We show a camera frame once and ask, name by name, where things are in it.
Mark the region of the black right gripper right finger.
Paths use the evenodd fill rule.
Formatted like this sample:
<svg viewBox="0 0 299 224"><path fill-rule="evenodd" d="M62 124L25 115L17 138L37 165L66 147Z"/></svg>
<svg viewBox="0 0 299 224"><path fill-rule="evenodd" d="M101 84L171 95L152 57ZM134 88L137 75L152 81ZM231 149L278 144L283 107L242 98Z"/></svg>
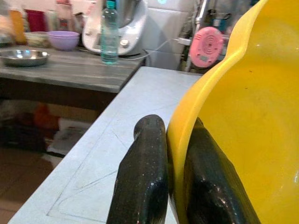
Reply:
<svg viewBox="0 0 299 224"><path fill-rule="evenodd" d="M200 119L186 153L184 199L190 224L260 223L234 165Z"/></svg>

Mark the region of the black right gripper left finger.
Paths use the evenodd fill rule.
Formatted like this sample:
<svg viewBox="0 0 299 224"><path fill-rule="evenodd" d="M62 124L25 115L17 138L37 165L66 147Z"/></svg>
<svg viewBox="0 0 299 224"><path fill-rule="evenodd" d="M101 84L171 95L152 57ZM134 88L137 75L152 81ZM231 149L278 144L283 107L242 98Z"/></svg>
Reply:
<svg viewBox="0 0 299 224"><path fill-rule="evenodd" d="M134 127L134 141L119 164L108 224L163 224L168 204L166 130L155 114Z"/></svg>

